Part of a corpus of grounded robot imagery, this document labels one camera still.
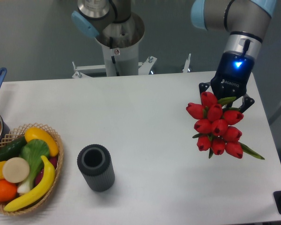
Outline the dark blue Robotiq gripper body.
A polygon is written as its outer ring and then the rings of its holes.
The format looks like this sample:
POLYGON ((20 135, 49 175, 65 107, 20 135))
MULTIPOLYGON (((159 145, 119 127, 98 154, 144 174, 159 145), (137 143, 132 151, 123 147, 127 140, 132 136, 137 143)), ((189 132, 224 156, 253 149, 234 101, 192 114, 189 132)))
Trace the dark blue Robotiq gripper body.
POLYGON ((211 88, 217 99, 236 97, 246 94, 251 71, 255 61, 234 53, 223 53, 211 88))

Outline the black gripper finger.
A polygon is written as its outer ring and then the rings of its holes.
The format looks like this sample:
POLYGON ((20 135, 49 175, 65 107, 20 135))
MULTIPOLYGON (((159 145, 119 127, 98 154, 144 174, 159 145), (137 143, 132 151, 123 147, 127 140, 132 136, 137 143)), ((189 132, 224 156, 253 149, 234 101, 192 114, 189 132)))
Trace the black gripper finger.
POLYGON ((247 109, 249 109, 254 103, 255 100, 251 98, 248 94, 244 94, 242 96, 237 96, 237 100, 242 97, 242 104, 238 107, 238 111, 240 113, 244 113, 247 109))
POLYGON ((199 91, 200 91, 200 96, 203 92, 206 92, 208 88, 210 87, 211 82, 201 82, 199 84, 199 91))

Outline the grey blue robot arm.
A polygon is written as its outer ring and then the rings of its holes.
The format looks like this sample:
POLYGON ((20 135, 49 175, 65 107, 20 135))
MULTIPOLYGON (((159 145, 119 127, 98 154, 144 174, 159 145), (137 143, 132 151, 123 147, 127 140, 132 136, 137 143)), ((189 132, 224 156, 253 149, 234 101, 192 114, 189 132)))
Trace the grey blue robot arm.
MULTIPOLYGON (((201 83, 200 91, 211 88, 217 98, 243 100, 245 112, 254 100, 246 85, 273 16, 274 0, 197 0, 191 9, 194 27, 225 30, 229 38, 215 76, 201 83)), ((80 0, 71 15, 77 29, 102 47, 106 74, 147 74, 149 65, 139 67, 139 42, 144 36, 142 19, 131 11, 129 0, 80 0)))

